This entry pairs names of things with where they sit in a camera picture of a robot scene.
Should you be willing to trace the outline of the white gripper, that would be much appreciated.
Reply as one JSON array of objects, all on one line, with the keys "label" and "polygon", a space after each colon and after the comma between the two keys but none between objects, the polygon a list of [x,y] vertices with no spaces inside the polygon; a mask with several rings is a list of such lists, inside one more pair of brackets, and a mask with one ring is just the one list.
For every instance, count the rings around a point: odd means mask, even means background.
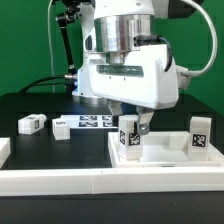
[{"label": "white gripper", "polygon": [[169,42],[163,38],[128,52],[124,64],[110,64],[105,54],[91,54],[88,67],[92,92],[110,99],[112,116],[123,114],[120,102],[141,106],[136,108],[138,135],[149,133],[152,109],[173,107],[178,100],[175,60]]}]

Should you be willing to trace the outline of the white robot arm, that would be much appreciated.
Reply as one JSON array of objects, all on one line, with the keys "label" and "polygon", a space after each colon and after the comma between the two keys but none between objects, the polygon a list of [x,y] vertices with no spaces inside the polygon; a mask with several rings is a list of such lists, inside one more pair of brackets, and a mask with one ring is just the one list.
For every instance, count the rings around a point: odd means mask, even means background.
[{"label": "white robot arm", "polygon": [[61,28],[75,99],[136,107],[134,132],[145,135],[153,112],[175,106],[196,73],[178,66],[156,18],[188,18],[204,0],[59,0]]}]

